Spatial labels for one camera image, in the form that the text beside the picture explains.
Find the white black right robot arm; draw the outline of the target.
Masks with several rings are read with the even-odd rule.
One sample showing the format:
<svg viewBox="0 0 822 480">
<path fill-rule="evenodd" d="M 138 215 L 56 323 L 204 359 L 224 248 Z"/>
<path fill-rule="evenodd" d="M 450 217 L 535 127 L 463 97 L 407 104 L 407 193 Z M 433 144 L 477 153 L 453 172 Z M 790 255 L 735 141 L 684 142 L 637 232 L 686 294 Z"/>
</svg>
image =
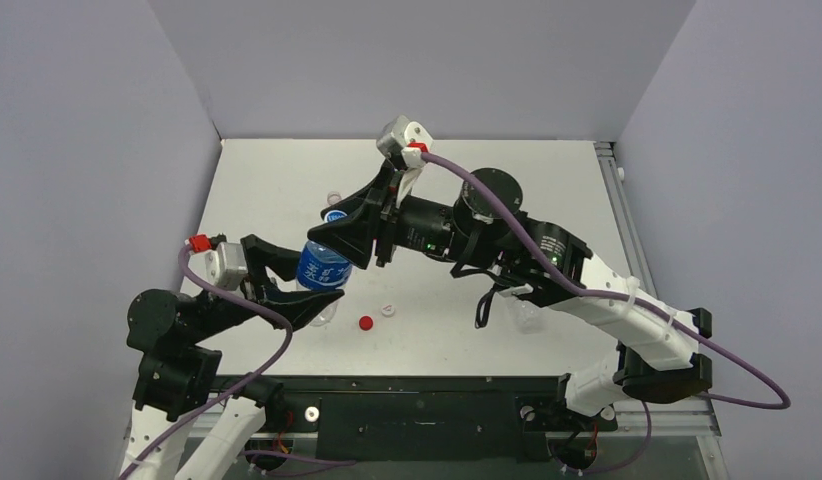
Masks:
<svg viewBox="0 0 822 480">
<path fill-rule="evenodd" d="M 712 362 L 699 349 L 711 334 L 708 312 L 661 304 L 576 235 L 530 218 L 519 184 L 503 171 L 454 173 L 461 190 L 445 205 L 412 195 L 414 171 L 386 160 L 340 201 L 338 219 L 307 237 L 362 269 L 390 263 L 400 248 L 415 251 L 451 264 L 456 278 L 487 276 L 496 295 L 568 314 L 613 337 L 612 353 L 559 380 L 551 413 L 565 427 L 621 400 L 670 404 L 711 387 Z"/>
</svg>

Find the clear unlabelled bottle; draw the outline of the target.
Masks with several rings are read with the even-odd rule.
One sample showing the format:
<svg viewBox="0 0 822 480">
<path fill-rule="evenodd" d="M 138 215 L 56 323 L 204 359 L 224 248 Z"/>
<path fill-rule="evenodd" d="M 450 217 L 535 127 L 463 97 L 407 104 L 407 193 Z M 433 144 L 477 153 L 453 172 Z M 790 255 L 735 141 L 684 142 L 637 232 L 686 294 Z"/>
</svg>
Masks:
<svg viewBox="0 0 822 480">
<path fill-rule="evenodd" d="M 546 330 L 543 310 L 536 305 L 510 297 L 506 303 L 515 329 L 521 334 L 538 334 Z"/>
</svg>

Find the blue white bottle cap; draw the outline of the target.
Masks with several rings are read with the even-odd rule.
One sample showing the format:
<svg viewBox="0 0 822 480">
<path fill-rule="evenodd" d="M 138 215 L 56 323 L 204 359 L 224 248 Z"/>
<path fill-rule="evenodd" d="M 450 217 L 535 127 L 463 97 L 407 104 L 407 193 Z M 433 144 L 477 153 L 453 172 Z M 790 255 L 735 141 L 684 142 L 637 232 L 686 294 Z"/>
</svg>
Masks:
<svg viewBox="0 0 822 480">
<path fill-rule="evenodd" d="M 348 217 L 348 214 L 342 210 L 330 209 L 323 215 L 323 222 L 328 224 Z"/>
</svg>

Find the red label clear bottle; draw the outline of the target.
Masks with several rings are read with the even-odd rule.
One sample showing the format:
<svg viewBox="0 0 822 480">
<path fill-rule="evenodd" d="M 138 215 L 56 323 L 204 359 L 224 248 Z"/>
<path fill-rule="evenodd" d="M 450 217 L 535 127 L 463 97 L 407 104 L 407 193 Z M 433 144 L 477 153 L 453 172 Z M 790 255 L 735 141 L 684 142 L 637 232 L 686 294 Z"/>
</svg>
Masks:
<svg viewBox="0 0 822 480">
<path fill-rule="evenodd" d="M 329 206 L 333 206 L 342 200 L 342 195 L 339 192 L 332 191 L 327 194 L 326 202 Z"/>
</svg>

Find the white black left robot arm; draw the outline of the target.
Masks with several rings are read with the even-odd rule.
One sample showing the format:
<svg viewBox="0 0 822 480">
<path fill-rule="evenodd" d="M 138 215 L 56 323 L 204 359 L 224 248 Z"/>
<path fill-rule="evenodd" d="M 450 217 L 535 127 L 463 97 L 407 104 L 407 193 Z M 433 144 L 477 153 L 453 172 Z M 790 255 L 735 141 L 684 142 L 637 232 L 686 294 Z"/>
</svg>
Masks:
<svg viewBox="0 0 822 480">
<path fill-rule="evenodd" d="M 280 289 L 276 282 L 292 280 L 299 260 L 256 235 L 195 235 L 178 263 L 200 292 L 149 289 L 131 301 L 126 343 L 142 357 L 120 478 L 220 479 L 253 434 L 294 424 L 282 382 L 264 373 L 296 331 L 344 294 Z M 202 342 L 255 317 L 283 332 L 279 349 L 213 396 L 223 354 Z"/>
</svg>

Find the blue label clear bottle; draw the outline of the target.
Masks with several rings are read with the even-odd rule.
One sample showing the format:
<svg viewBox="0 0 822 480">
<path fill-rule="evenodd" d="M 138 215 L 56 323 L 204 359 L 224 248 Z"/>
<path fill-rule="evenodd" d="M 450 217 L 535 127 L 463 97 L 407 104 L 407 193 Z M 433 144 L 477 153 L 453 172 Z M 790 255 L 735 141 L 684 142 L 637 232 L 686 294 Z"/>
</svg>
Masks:
<svg viewBox="0 0 822 480">
<path fill-rule="evenodd" d="M 301 251 L 297 268 L 296 288 L 298 291 L 322 291 L 343 289 L 349 281 L 353 265 L 341 255 L 320 244 L 308 240 Z M 334 317 L 338 302 L 335 302 L 311 326 L 321 327 Z"/>
</svg>

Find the red bottle cap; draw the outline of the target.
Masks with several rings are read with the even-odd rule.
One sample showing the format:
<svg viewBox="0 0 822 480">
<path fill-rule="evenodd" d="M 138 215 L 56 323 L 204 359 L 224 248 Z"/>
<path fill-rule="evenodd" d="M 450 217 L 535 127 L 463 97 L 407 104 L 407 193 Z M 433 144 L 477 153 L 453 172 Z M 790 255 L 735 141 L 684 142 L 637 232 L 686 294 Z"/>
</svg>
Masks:
<svg viewBox="0 0 822 480">
<path fill-rule="evenodd" d="M 374 320 L 370 316 L 362 316 L 359 319 L 359 328 L 363 331 L 369 331 L 374 327 Z"/>
</svg>

